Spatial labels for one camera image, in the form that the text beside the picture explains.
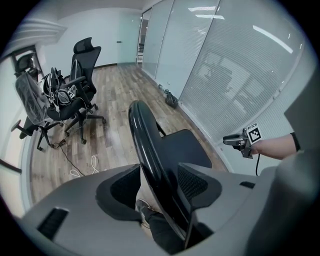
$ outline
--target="fluorescent light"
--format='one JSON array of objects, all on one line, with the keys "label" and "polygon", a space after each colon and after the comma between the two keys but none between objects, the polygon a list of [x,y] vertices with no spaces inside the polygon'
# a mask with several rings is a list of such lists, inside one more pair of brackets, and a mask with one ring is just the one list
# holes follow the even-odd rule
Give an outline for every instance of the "fluorescent light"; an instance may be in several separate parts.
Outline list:
[{"label": "fluorescent light", "polygon": [[197,12],[197,11],[214,11],[215,9],[216,9],[215,6],[188,8],[188,10],[189,10],[190,12]]},{"label": "fluorescent light", "polygon": [[209,15],[209,14],[196,14],[195,16],[197,16],[198,18],[210,18],[210,19],[221,19],[224,20],[225,18],[221,15]]},{"label": "fluorescent light", "polygon": [[281,41],[278,37],[274,36],[273,34],[269,33],[268,31],[265,31],[264,29],[253,25],[253,29],[264,34],[265,36],[267,36],[268,38],[272,39],[273,41],[275,41],[277,44],[279,44],[280,46],[282,46],[286,51],[288,51],[290,54],[293,53],[294,50],[292,50],[287,44],[285,44],[283,41]]}]

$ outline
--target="shoe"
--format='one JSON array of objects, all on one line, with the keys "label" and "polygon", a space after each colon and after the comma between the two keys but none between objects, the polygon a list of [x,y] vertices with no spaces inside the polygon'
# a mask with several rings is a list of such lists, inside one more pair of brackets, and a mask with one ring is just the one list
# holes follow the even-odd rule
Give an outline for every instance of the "shoe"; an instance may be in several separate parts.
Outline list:
[{"label": "shoe", "polygon": [[138,212],[140,212],[140,214],[142,216],[142,225],[149,229],[150,228],[149,227],[149,223],[146,221],[145,216],[146,216],[146,211],[150,211],[151,210],[150,204],[148,204],[143,199],[138,199],[135,202],[135,206],[136,206]]}]

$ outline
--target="white cable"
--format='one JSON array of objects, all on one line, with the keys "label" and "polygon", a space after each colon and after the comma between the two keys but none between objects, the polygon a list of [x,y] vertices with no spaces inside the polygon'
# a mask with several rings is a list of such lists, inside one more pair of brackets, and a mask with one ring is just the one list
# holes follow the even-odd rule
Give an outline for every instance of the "white cable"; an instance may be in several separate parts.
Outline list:
[{"label": "white cable", "polygon": [[[91,156],[91,166],[92,166],[92,168],[93,168],[93,173],[92,173],[92,174],[95,174],[95,172],[100,173],[100,171],[98,171],[98,170],[96,169],[97,162],[98,162],[98,158],[97,158],[95,155]],[[75,169],[71,169],[71,170],[69,171],[69,174],[72,175],[72,176],[76,176],[77,178],[80,178],[80,177],[81,177],[80,174],[79,174],[79,172],[76,171]]]}]

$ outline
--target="chair seat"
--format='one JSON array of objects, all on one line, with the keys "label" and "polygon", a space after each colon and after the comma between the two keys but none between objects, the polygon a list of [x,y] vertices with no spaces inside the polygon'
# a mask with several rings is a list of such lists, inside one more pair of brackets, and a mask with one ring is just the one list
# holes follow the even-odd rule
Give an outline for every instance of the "chair seat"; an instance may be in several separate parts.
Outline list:
[{"label": "chair seat", "polygon": [[[95,94],[92,91],[86,93],[89,101],[93,99],[94,95]],[[84,107],[84,101],[80,98],[76,98],[70,105],[61,108],[60,115],[55,109],[48,109],[46,113],[53,120],[67,120],[71,118],[78,110]]]},{"label": "chair seat", "polygon": [[[23,125],[23,128],[26,129],[28,132],[30,132],[31,134],[38,129],[38,125],[35,125],[33,124],[29,117],[26,118],[25,122],[24,122],[24,125]],[[24,139],[25,137],[27,137],[27,135],[24,133],[24,132],[21,132],[20,133],[20,136],[19,138],[22,140]]]},{"label": "chair seat", "polygon": [[189,163],[212,168],[212,163],[192,131],[183,129],[161,138],[166,156],[170,159],[171,170],[178,168],[178,163]]}]

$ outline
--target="black pants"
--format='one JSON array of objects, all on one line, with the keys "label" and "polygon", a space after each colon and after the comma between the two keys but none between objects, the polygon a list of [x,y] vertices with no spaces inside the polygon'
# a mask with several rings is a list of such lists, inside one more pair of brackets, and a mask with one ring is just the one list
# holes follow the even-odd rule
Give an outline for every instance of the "black pants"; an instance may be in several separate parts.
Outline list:
[{"label": "black pants", "polygon": [[168,254],[173,255],[183,251],[184,241],[171,228],[164,215],[147,210],[144,214],[145,221],[150,225],[153,240]]}]

